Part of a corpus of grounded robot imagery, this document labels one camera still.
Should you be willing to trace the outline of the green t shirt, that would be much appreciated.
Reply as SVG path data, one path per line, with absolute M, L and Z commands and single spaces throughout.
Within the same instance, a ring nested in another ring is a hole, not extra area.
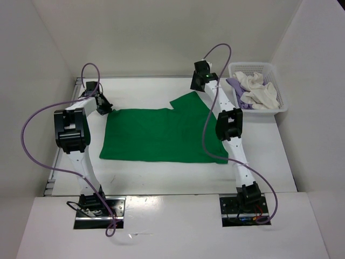
M 170 102 L 170 108 L 122 109 L 112 111 L 105 128 L 99 157 L 105 160 L 217 163 L 202 147 L 203 128 L 209 108 L 196 92 Z M 228 156 L 215 133 L 216 118 L 211 117 L 205 134 L 208 151 Z

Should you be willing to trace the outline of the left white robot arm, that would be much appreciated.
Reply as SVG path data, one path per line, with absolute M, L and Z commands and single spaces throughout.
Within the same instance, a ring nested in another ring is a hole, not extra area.
M 110 113 L 112 104 L 102 93 L 83 100 L 85 96 L 83 94 L 78 102 L 69 108 L 54 112 L 55 139 L 57 146 L 67 154 L 77 173 L 81 188 L 78 203 L 80 212 L 87 216 L 105 216 L 108 214 L 108 203 L 89 156 L 91 133 L 87 117 L 94 111 L 100 115 Z

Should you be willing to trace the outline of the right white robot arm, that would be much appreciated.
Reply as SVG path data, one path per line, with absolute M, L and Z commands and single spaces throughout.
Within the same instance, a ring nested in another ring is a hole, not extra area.
M 231 104 L 220 86 L 220 80 L 216 73 L 207 70 L 194 70 L 190 88 L 198 92 L 204 92 L 213 99 L 203 128 L 202 147 L 210 157 L 231 161 L 238 165 L 237 172 L 235 173 L 237 190 L 236 204 L 240 211 L 249 212 L 259 203 L 261 190 L 253 176 L 254 174 L 257 176 L 260 174 L 247 164 L 246 155 L 242 146 L 243 112 Z M 219 110 L 215 125 L 216 137 L 222 142 L 224 148 L 230 151 L 233 158 L 212 154 L 206 147 L 205 134 L 215 108 Z

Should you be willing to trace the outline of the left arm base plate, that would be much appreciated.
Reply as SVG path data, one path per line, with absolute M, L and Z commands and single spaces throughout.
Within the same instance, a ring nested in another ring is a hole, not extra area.
M 116 229 L 123 229 L 126 198 L 110 196 L 106 197 L 106 202 L 112 210 L 116 219 Z M 106 208 L 90 210 L 82 208 L 81 202 L 68 202 L 68 205 L 75 211 L 73 229 L 106 229 L 112 223 L 112 217 Z

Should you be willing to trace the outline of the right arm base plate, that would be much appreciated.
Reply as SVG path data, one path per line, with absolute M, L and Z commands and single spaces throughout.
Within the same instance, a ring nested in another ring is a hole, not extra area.
M 264 195 L 258 202 L 243 208 L 234 194 L 220 195 L 219 203 L 223 227 L 259 226 L 257 221 L 265 221 L 270 216 Z

